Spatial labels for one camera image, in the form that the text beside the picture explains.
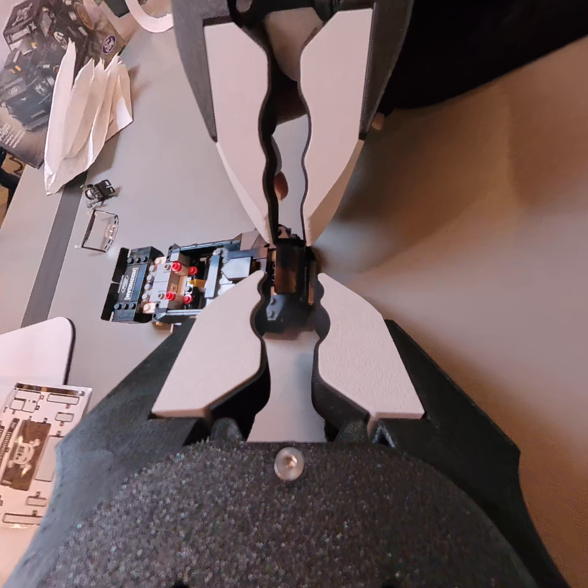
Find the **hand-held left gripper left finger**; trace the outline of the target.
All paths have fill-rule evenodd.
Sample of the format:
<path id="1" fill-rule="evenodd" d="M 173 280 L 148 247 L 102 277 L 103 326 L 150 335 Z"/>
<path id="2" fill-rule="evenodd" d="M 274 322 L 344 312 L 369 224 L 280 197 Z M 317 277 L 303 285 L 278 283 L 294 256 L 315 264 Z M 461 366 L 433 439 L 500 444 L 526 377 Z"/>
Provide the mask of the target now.
<path id="1" fill-rule="evenodd" d="M 254 418 L 269 400 L 265 343 L 254 325 L 266 273 L 257 270 L 202 310 L 152 413 L 158 417 Z"/>

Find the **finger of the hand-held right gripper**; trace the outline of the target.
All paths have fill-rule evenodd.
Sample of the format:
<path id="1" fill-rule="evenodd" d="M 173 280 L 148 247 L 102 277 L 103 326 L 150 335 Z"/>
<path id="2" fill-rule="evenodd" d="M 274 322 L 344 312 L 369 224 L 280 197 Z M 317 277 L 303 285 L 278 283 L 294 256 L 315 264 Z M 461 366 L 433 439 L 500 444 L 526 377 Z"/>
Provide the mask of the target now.
<path id="1" fill-rule="evenodd" d="M 262 139 L 262 114 L 270 91 L 270 52 L 259 28 L 240 27 L 229 12 L 203 24 L 217 151 L 239 200 L 268 243 L 274 243 Z"/>
<path id="2" fill-rule="evenodd" d="M 359 135 L 372 13 L 336 13 L 301 53 L 299 88 L 310 120 L 301 209 L 306 241 L 316 241 L 333 218 L 364 145 Z"/>

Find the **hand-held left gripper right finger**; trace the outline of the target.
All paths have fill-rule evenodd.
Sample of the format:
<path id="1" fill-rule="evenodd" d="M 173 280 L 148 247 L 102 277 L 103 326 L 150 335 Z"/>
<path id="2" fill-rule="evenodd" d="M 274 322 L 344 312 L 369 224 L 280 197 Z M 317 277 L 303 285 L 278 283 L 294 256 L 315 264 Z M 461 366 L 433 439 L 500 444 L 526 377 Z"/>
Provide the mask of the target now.
<path id="1" fill-rule="evenodd" d="M 327 430 L 382 419 L 415 419 L 424 408 L 383 316 L 325 273 L 318 276 L 312 403 Z"/>

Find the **black lego car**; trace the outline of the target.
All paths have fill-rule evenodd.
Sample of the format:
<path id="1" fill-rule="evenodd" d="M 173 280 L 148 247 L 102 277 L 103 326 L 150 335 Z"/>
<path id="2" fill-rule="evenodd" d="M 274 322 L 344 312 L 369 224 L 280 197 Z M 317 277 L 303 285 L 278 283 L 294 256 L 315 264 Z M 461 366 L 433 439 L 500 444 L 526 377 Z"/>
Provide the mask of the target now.
<path id="1" fill-rule="evenodd" d="M 292 236 L 298 235 L 279 225 L 278 240 Z M 214 299 L 262 270 L 267 276 L 263 291 L 269 295 L 267 329 L 281 333 L 289 325 L 302 324 L 313 304 L 300 302 L 292 295 L 272 293 L 276 245 L 253 230 L 229 240 L 173 244 L 166 253 L 152 246 L 123 247 L 100 318 L 179 325 L 196 318 Z"/>

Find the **sticker sheet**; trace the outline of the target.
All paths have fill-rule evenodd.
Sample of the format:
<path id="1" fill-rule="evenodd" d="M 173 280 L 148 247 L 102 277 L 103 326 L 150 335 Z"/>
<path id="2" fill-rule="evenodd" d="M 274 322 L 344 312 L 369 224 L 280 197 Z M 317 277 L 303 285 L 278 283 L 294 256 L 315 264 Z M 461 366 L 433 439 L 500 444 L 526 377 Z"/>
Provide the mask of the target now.
<path id="1" fill-rule="evenodd" d="M 81 421 L 90 387 L 16 383 L 1 410 L 1 527 L 39 526 L 54 488 L 56 450 Z"/>

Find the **lego set box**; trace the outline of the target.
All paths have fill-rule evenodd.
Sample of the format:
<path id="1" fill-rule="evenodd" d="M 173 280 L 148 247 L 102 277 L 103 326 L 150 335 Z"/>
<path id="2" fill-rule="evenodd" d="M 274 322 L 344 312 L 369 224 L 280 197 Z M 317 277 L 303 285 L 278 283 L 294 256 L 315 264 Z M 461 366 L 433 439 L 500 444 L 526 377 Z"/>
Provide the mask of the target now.
<path id="1" fill-rule="evenodd" d="M 1 1 L 1 147 L 40 168 L 60 64 L 109 63 L 126 40 L 95 1 Z"/>

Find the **small black lego part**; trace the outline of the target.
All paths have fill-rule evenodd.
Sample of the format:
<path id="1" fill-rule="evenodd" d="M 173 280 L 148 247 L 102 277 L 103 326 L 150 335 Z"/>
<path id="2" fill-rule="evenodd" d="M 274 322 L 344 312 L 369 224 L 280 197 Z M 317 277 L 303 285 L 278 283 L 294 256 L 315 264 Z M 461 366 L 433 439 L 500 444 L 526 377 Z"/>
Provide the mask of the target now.
<path id="1" fill-rule="evenodd" d="M 117 195 L 117 190 L 109 180 L 105 179 L 96 184 L 89 183 L 85 185 L 82 193 L 86 200 L 86 207 L 91 209 L 96 208 L 108 199 L 115 197 Z"/>

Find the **clear lego windshield piece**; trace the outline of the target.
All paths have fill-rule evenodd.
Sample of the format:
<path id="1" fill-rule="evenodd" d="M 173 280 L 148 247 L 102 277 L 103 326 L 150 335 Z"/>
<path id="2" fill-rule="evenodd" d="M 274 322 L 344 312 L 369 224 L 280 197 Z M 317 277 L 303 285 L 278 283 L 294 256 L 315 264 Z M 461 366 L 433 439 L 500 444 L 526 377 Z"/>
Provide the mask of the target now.
<path id="1" fill-rule="evenodd" d="M 106 210 L 93 209 L 78 248 L 107 253 L 116 238 L 119 228 L 117 214 Z"/>

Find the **white booklet stand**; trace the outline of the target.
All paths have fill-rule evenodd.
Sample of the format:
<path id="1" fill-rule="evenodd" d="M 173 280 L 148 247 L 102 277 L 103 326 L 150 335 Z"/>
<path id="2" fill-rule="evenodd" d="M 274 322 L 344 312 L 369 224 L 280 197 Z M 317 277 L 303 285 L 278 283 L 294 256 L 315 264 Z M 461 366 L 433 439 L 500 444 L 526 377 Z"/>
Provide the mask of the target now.
<path id="1" fill-rule="evenodd" d="M 63 317 L 1 335 L 1 406 L 16 383 L 61 386 L 68 378 L 75 339 Z"/>

